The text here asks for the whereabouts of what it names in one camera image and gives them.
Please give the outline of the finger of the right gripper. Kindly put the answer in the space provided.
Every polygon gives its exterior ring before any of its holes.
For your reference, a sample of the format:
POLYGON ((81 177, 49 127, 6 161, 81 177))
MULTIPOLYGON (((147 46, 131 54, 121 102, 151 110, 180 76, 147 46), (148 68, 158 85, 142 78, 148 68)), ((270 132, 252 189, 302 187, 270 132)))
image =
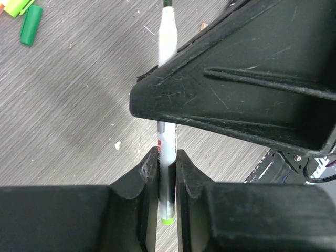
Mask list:
POLYGON ((335 154, 335 1, 238 1, 140 76, 129 109, 297 155, 335 154))

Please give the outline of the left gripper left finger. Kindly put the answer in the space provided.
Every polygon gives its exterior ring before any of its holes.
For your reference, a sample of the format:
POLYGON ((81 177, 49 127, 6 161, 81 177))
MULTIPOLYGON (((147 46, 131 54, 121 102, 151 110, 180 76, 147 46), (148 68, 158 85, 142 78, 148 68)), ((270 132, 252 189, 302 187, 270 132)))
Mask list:
POLYGON ((110 185, 1 188, 1 251, 155 251, 157 149, 110 185))

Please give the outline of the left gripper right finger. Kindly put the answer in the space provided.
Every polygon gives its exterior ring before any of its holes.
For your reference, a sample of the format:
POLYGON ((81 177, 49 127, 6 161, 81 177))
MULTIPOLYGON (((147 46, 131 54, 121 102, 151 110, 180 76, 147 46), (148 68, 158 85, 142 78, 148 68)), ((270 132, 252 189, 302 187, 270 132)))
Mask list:
POLYGON ((219 183, 177 152, 179 251, 335 251, 335 204, 313 185, 219 183))

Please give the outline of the dark green pen cap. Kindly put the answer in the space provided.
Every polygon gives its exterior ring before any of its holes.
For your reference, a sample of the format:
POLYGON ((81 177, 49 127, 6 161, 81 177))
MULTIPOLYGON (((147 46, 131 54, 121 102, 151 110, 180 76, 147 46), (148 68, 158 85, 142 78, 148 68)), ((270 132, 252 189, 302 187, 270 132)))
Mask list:
POLYGON ((20 31, 20 42, 22 44, 29 47, 33 45, 42 14, 42 7, 37 5, 28 7, 20 31))

